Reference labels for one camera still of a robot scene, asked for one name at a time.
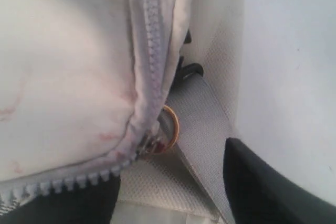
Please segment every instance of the gray seat belt strap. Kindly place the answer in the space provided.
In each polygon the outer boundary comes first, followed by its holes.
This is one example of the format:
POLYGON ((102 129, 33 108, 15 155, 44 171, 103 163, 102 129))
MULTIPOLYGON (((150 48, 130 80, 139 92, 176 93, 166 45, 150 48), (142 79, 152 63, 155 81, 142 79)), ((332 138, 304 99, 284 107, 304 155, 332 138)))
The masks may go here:
POLYGON ((198 74, 171 91, 167 104, 180 121, 177 151, 228 224, 234 218, 223 181, 225 140, 232 128, 211 88, 198 74))

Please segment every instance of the gold ring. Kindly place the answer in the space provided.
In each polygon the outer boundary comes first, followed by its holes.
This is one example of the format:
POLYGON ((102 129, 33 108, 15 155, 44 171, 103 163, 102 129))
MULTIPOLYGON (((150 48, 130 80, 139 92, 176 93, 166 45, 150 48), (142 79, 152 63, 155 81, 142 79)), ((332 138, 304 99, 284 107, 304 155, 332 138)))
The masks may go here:
POLYGON ((177 117, 176 113, 173 111, 173 109, 171 107, 169 107, 167 105, 164 105, 163 110, 170 115, 170 117, 172 118, 173 123, 174 123, 173 137, 170 140, 170 142, 168 143, 167 147, 164 149, 163 152, 165 152, 165 151, 169 150, 170 148, 172 148, 176 144, 177 139, 179 137, 179 133, 180 133, 180 122, 178 121, 179 118, 177 117))

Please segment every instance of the white wall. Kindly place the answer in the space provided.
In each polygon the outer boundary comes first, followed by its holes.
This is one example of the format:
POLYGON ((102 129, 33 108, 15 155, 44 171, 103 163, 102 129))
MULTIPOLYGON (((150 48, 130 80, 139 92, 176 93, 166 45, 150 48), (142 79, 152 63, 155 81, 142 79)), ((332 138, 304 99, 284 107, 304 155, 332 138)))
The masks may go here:
POLYGON ((336 0, 245 0, 241 75, 242 139, 336 205, 336 0))

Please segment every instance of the metal ring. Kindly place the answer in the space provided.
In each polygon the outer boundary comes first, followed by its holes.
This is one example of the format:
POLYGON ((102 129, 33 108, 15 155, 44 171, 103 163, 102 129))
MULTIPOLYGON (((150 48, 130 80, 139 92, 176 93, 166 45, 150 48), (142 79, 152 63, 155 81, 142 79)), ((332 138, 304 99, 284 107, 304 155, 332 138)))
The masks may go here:
POLYGON ((171 149, 177 142, 177 139, 179 138, 179 133, 180 133, 180 122, 178 121, 179 118, 177 117, 176 113, 173 111, 173 109, 167 105, 163 106, 163 110, 167 112, 170 117, 173 120, 174 123, 174 133, 172 139, 169 141, 167 147, 164 149, 163 152, 171 149))

